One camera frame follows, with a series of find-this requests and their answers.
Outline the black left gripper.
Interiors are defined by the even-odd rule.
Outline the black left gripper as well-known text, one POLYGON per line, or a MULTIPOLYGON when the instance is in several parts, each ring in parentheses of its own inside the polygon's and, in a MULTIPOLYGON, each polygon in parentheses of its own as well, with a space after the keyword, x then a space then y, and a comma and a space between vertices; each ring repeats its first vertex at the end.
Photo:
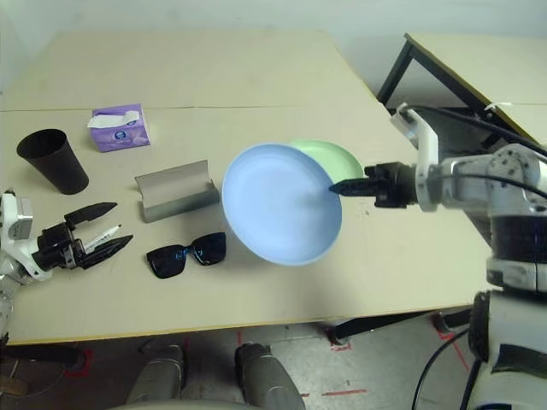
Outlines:
POLYGON ((79 265, 82 269, 88 269, 106 261, 122 250, 133 239, 133 235, 108 240, 85 254, 84 245, 74 237, 71 226, 97 219, 116 206, 116 202, 99 202, 65 214, 66 222, 42 230, 37 239, 38 250, 32 253, 33 260, 42 270, 56 267, 74 269, 79 265))

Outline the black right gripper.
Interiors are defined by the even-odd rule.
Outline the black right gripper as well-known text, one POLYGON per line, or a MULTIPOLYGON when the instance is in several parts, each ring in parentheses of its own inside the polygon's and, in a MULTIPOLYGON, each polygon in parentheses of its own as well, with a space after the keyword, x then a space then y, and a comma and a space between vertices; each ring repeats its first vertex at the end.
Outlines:
POLYGON ((364 168, 367 179, 345 179, 329 187, 340 196, 373 196, 376 208, 406 208, 418 203, 415 165, 381 163, 364 168))

